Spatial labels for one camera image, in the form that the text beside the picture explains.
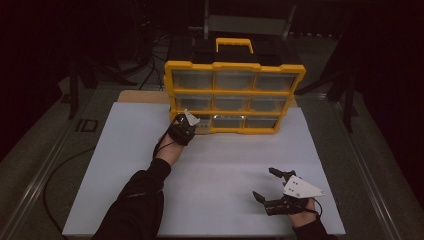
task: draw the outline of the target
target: storage organizer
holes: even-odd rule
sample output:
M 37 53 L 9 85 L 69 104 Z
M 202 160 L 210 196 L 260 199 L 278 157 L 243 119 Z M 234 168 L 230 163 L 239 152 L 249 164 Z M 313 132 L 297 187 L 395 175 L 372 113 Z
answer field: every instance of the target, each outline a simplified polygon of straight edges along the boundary
M 197 134 L 273 134 L 306 70 L 280 40 L 174 37 L 164 84 L 170 119 L 188 109 Z

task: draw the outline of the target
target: white table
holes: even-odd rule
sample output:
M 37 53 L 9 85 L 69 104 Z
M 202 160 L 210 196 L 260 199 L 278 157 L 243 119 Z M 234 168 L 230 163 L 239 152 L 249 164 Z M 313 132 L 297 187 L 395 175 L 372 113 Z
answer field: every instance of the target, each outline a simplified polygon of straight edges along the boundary
M 103 129 L 64 235 L 93 235 L 122 187 L 146 169 L 169 124 L 168 104 L 115 103 Z M 252 191 L 282 196 L 269 167 L 295 170 L 318 186 L 327 232 L 345 234 L 327 178 L 300 108 L 290 108 L 275 135 L 198 135 L 165 181 L 159 236 L 241 237 L 293 235 L 286 216 L 267 216 Z

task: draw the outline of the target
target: table surface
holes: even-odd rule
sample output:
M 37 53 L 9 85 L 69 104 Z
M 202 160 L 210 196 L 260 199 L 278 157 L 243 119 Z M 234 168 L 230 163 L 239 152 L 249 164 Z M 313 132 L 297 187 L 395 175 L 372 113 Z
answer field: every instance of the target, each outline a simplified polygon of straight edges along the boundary
M 125 102 L 129 95 L 134 96 L 123 92 L 110 111 L 64 235 L 95 233 L 132 174 L 149 166 L 155 139 L 169 124 L 169 104 Z M 295 170 L 299 177 L 323 189 L 326 196 L 317 198 L 324 210 L 322 221 L 329 233 L 344 234 L 301 109 L 290 108 L 281 126 L 274 135 L 196 136 L 165 181 L 159 236 L 292 235 L 286 216 L 267 216 L 253 197 L 252 191 L 267 200 L 282 196 L 281 179 L 268 173 L 269 167 Z

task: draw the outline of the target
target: organizer compartment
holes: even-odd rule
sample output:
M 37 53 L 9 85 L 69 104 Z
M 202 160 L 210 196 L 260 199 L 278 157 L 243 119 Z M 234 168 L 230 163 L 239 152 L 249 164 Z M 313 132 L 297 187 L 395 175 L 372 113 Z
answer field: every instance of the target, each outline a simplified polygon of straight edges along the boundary
M 291 73 L 258 73 L 255 89 L 260 91 L 289 91 L 295 79 L 296 74 Z
M 250 101 L 250 111 L 282 112 L 287 97 L 253 96 Z
M 196 126 L 196 134 L 208 134 L 211 128 L 211 115 L 197 115 L 200 122 Z
M 174 88 L 211 89 L 212 71 L 172 70 Z
M 254 73 L 251 71 L 217 71 L 215 73 L 215 88 L 248 90 L 252 87 L 253 77 Z
M 212 127 L 214 128 L 241 128 L 245 116 L 214 115 Z
M 175 102 L 177 110 L 183 111 L 207 111 L 211 108 L 212 95 L 211 94 L 177 94 L 175 95 Z
M 214 95 L 214 110 L 246 111 L 249 96 Z
M 273 116 L 247 116 L 246 128 L 274 128 L 278 117 Z

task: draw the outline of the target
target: black cable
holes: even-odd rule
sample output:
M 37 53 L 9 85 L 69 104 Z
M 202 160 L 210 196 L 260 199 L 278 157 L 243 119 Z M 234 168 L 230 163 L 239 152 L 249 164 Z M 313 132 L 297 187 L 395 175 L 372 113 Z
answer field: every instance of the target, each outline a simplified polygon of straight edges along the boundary
M 160 72 L 160 70 L 159 69 L 157 69 L 157 68 L 155 68 L 155 72 L 156 72 L 156 76 L 157 76 L 157 79 L 158 79 L 158 84 L 159 84 L 159 90 L 161 90 L 161 89 L 163 89 L 163 80 L 162 80 L 162 78 L 161 78 L 161 72 Z
M 163 145 L 162 147 L 160 147 L 160 148 L 158 149 L 158 151 L 156 152 L 156 154 L 157 154 L 160 150 L 162 150 L 163 148 L 168 147 L 169 145 L 171 145 L 171 144 L 173 144 L 173 143 L 175 143 L 175 142 L 171 142 L 171 143 L 168 143 L 168 144 L 166 144 L 166 145 Z
M 60 235 L 61 235 L 64 239 L 66 239 L 66 240 L 69 240 L 69 238 L 67 238 L 66 236 L 63 236 L 63 235 L 62 235 L 62 228 L 59 226 L 59 223 L 58 223 L 58 222 L 56 221 L 56 219 L 53 217 L 53 215 L 52 215 L 52 213 L 50 212 L 50 209 L 49 209 L 49 207 L 48 207 L 48 205 L 47 205 L 47 187 L 48 187 L 49 182 L 50 182 L 50 180 L 52 179 L 53 175 L 56 173 L 56 171 L 57 171 L 57 170 L 59 170 L 59 169 L 60 169 L 63 165 L 65 165 L 65 163 L 67 163 L 67 162 L 69 162 L 69 161 L 71 161 L 71 160 L 73 160 L 73 159 L 75 159 L 75 158 L 77 158 L 77 157 L 79 157 L 79 156 L 81 156 L 81 155 L 83 155 L 83 154 L 86 154 L 86 153 L 88 153 L 88 152 L 91 152 L 91 151 L 93 151 L 94 149 L 95 149 L 95 147 L 92 147 L 92 148 L 89 148 L 89 149 L 87 149 L 87 150 L 85 150 L 85 151 L 82 151 L 82 152 L 80 152 L 80 153 L 78 153 L 78 154 L 76 154 L 76 155 L 74 155 L 74 156 L 72 156 L 72 157 L 70 157 L 70 158 L 66 159 L 66 160 L 65 160 L 65 161 L 63 161 L 61 164 L 59 164 L 57 167 L 55 167 L 55 168 L 53 169 L 53 171 L 50 173 L 50 176 L 49 176 L 49 178 L 47 179 L 46 184 L 44 185 L 44 188 L 43 188 L 43 205 L 44 205 L 44 209 L 46 210 L 47 215 L 49 216 L 50 220 L 53 222 L 53 224 L 54 224 L 54 226 L 56 227 L 56 229 L 59 231 Z
M 166 59 L 165 58 L 161 58 L 161 57 L 159 57 L 158 55 L 156 55 L 154 53 L 152 53 L 152 56 L 155 57 L 155 58 L 157 58 L 157 59 L 159 59 L 159 60 L 162 60 L 162 61 L 166 62 Z
M 144 70 L 147 66 L 148 66 L 147 62 L 143 63 L 143 64 L 138 64 L 137 66 L 135 66 L 133 68 L 119 71 L 119 72 L 117 72 L 117 74 L 119 74 L 122 77 L 129 77 L 129 76 L 132 76 L 132 75 Z
M 163 39 L 166 39 L 166 38 L 168 38 L 168 37 L 170 37 L 170 35 L 169 35 L 169 34 L 165 34 L 165 35 L 163 35 L 162 37 L 159 37 L 158 39 L 154 40 L 154 41 L 153 41 L 154 46 L 155 46 L 156 44 L 169 45 L 169 43 L 161 43 L 161 41 L 162 41 Z
M 147 80 L 149 80 L 150 76 L 152 75 L 153 71 L 155 70 L 156 67 L 156 63 L 155 63 L 155 59 L 151 58 L 152 60 L 152 69 L 150 69 L 149 74 L 147 75 L 147 77 L 143 80 L 143 82 L 141 83 L 140 87 L 138 88 L 138 90 L 141 90 L 144 86 L 144 84 L 146 84 Z
M 318 213 L 318 216 L 321 218 L 321 215 L 322 215 L 322 206 L 321 206 L 321 203 L 319 203 L 315 198 L 312 198 L 316 203 L 318 203 L 318 206 L 319 206 L 319 208 L 320 208 L 320 211 L 319 211 L 319 213 Z
M 309 209 L 309 208 L 302 208 L 302 210 L 303 210 L 303 211 L 305 211 L 305 212 L 310 212 L 310 213 L 314 213 L 314 214 L 316 214 L 316 215 L 319 215 L 319 213 L 318 213 L 317 211 L 315 211 L 315 210 L 311 210 L 311 209 Z

